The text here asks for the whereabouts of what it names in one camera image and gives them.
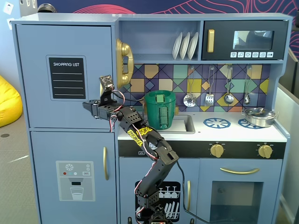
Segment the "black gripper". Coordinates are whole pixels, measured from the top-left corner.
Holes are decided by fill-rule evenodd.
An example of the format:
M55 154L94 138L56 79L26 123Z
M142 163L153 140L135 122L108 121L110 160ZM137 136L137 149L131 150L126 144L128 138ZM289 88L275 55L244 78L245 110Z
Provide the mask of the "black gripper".
M113 99L114 91L107 91L102 94L100 100L89 100L83 102L82 106L88 110L93 117L109 120L112 115L115 115L122 108L122 104Z

